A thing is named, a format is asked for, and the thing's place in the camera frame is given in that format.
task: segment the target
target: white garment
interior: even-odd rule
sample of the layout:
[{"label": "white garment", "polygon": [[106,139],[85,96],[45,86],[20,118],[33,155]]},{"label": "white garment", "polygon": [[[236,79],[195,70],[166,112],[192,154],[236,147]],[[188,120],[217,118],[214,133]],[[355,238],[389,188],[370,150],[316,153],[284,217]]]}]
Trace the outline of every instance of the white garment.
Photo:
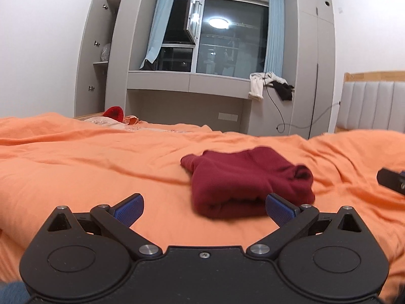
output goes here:
[{"label": "white garment", "polygon": [[279,82],[281,84],[287,83],[287,81],[285,79],[278,77],[273,72],[250,74],[249,97],[262,101],[263,100],[263,86],[265,84],[268,85],[268,84],[272,83],[273,81]]}]

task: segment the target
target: blue gripper pad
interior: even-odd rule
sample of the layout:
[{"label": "blue gripper pad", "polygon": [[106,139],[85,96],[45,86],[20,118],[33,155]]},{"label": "blue gripper pad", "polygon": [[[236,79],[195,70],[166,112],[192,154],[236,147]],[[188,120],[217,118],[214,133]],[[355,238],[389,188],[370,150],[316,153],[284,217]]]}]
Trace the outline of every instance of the blue gripper pad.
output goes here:
[{"label": "blue gripper pad", "polygon": [[122,224],[130,227],[139,217],[142,216],[143,208],[143,196],[140,194],[133,195],[113,207],[113,209],[115,209],[114,217]]},{"label": "blue gripper pad", "polygon": [[[299,208],[278,195],[276,195],[276,197],[274,197],[274,194],[267,196],[266,212],[267,215],[281,227],[298,215]],[[285,203],[288,203],[291,207],[288,207],[286,204],[282,203],[282,201],[285,201]]]}]

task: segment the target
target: plastic bag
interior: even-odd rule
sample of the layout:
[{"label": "plastic bag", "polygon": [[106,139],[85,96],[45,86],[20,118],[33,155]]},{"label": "plastic bag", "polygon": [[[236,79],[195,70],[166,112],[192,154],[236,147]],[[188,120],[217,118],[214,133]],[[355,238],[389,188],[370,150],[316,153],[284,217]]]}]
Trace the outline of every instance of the plastic bag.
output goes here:
[{"label": "plastic bag", "polygon": [[110,48],[111,48],[111,43],[107,43],[102,49],[101,49],[101,61],[106,62],[110,58]]}]

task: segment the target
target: gray upholstered panel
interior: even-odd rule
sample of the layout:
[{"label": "gray upholstered panel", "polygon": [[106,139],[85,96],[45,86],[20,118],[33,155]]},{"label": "gray upholstered panel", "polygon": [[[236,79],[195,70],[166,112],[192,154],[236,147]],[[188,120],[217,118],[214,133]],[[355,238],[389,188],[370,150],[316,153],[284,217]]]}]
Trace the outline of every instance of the gray upholstered panel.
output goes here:
[{"label": "gray upholstered panel", "polygon": [[336,125],[405,132],[405,82],[345,82]]}]

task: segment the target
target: triangular cutout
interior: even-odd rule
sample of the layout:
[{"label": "triangular cutout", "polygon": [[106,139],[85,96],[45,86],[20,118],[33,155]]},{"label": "triangular cutout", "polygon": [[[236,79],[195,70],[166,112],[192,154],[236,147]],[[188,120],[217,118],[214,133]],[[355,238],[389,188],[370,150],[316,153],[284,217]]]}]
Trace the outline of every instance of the triangular cutout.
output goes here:
[{"label": "triangular cutout", "polygon": [[49,226],[49,232],[62,231],[71,229],[70,223],[65,214],[57,214],[52,224]]},{"label": "triangular cutout", "polygon": [[360,227],[357,225],[353,215],[346,214],[340,222],[339,229],[343,231],[361,232]]}]

